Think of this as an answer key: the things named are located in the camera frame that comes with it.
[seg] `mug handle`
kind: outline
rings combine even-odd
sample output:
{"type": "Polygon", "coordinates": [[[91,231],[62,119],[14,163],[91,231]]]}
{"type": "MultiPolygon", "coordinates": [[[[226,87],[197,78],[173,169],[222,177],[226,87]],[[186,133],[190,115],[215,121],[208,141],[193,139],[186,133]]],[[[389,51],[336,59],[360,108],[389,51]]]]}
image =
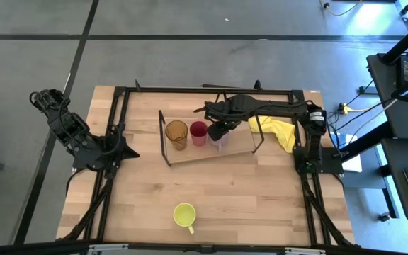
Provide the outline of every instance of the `mug handle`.
{"type": "Polygon", "coordinates": [[[190,234],[194,234],[194,233],[195,233],[195,230],[193,229],[193,226],[192,226],[192,225],[188,226],[188,230],[190,230],[190,234]]]}

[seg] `wooden tabletop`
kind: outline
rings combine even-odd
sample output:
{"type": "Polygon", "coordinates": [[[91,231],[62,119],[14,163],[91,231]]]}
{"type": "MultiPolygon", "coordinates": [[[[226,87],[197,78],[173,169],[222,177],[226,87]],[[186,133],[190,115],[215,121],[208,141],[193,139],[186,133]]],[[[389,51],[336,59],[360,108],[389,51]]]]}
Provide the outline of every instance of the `wooden tabletop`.
{"type": "MultiPolygon", "coordinates": [[[[113,86],[95,88],[86,119],[95,135],[103,135],[106,130],[113,91],[113,86]]],[[[304,93],[305,99],[323,105],[319,91],[304,93]]],[[[121,163],[110,200],[105,241],[310,245],[300,177],[293,156],[284,151],[274,134],[266,134],[256,154],[166,165],[161,155],[158,110],[168,111],[169,120],[187,119],[192,110],[215,97],[206,93],[130,93],[124,136],[141,157],[121,163]],[[173,210],[182,202],[196,208],[193,235],[173,220],[173,210]]],[[[285,96],[254,97],[287,101],[285,96]]],[[[279,119],[290,122],[288,118],[279,119]]],[[[328,135],[322,145],[331,146],[328,135]]],[[[95,175],[85,170],[70,183],[57,237],[68,234],[86,212],[95,175]]],[[[320,174],[320,179],[327,214],[353,242],[341,184],[329,174],[320,174]]],[[[318,219],[315,213],[317,237],[322,243],[318,219]]],[[[94,220],[93,237],[97,223],[94,220]]]]}

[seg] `yellow mug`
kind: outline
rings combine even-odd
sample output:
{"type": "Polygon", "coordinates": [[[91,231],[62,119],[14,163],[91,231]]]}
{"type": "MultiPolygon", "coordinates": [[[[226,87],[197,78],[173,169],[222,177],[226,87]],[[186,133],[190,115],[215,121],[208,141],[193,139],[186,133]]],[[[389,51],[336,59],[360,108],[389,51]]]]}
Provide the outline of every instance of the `yellow mug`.
{"type": "Polygon", "coordinates": [[[177,225],[181,227],[188,227],[190,233],[193,234],[195,230],[193,230],[193,222],[196,219],[196,210],[195,208],[190,205],[189,203],[182,203],[177,205],[174,209],[174,221],[177,225]]]}

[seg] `yellow cable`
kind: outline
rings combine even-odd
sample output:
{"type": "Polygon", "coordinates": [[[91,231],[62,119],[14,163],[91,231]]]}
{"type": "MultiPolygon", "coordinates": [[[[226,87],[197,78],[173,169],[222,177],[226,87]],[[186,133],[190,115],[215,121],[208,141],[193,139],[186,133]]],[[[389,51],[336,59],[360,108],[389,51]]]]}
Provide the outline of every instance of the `yellow cable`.
{"type": "MultiPolygon", "coordinates": [[[[356,3],[354,6],[352,6],[352,8],[350,8],[350,9],[347,10],[347,11],[344,11],[344,12],[341,13],[341,14],[335,14],[335,13],[331,10],[330,5],[327,7],[327,10],[329,10],[329,12],[330,12],[333,16],[342,16],[342,15],[348,13],[349,11],[352,11],[352,10],[353,10],[359,3],[361,3],[362,1],[363,1],[363,0],[358,1],[358,3],[356,3]]],[[[325,5],[324,0],[320,0],[320,3],[322,4],[322,7],[325,5]]]]}
{"type": "Polygon", "coordinates": [[[364,109],[352,109],[352,108],[348,107],[348,111],[349,111],[349,112],[351,112],[351,111],[360,112],[360,111],[366,111],[366,110],[368,110],[368,109],[369,109],[369,108],[364,108],[364,109]]]}

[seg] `white label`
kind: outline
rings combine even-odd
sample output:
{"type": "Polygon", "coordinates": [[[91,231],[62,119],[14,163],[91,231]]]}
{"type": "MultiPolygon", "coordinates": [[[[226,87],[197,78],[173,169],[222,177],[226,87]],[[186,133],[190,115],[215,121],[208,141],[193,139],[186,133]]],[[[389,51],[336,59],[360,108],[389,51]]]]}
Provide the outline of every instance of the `white label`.
{"type": "Polygon", "coordinates": [[[314,117],[314,116],[322,116],[322,113],[321,112],[310,113],[310,117],[314,117]]]}
{"type": "Polygon", "coordinates": [[[314,116],[314,117],[310,117],[310,120],[311,120],[311,121],[313,121],[313,120],[321,120],[321,121],[324,121],[324,117],[322,117],[322,116],[314,116]]]}

